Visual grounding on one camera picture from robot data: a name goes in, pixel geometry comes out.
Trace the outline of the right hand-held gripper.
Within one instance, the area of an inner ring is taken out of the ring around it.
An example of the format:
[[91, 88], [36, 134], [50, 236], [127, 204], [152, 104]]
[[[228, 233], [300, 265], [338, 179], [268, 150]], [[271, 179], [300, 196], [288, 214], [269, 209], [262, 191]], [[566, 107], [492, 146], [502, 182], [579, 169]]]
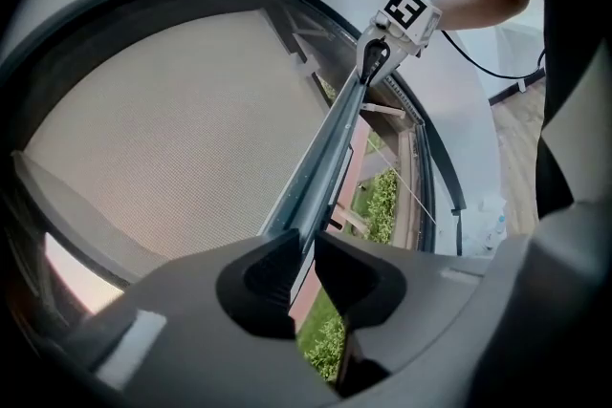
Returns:
[[409, 55], [424, 49], [442, 17], [431, 0], [386, 0], [357, 44], [361, 85], [374, 86]]

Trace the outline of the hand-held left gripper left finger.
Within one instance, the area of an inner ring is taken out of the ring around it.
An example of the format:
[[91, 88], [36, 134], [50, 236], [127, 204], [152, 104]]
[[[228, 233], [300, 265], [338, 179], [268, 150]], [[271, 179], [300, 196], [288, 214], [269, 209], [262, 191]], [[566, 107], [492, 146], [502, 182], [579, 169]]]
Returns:
[[116, 404], [328, 408], [335, 392], [295, 342], [299, 235], [274, 232], [174, 259], [66, 339]]

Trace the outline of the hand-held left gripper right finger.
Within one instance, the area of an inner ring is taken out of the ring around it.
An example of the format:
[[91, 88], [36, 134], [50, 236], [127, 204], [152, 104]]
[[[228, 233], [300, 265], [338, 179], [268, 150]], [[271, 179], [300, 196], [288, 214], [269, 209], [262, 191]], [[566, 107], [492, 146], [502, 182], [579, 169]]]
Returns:
[[320, 232], [316, 274], [342, 318], [335, 388], [351, 397], [394, 376], [454, 322], [489, 260], [438, 255]]

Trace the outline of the person's right forearm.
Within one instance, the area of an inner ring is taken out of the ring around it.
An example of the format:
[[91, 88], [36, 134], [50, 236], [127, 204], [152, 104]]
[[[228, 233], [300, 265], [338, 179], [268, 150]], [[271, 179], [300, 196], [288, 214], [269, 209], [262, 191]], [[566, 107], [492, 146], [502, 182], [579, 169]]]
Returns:
[[484, 29], [522, 13], [530, 0], [432, 0], [442, 15], [440, 31]]

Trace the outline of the black trousers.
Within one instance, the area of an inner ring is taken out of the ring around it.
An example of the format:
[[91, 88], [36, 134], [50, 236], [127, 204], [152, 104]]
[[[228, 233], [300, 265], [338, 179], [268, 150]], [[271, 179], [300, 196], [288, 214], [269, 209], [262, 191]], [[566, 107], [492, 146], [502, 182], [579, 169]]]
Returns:
[[540, 220], [574, 202], [569, 186], [543, 137], [538, 139], [536, 149], [535, 202]]

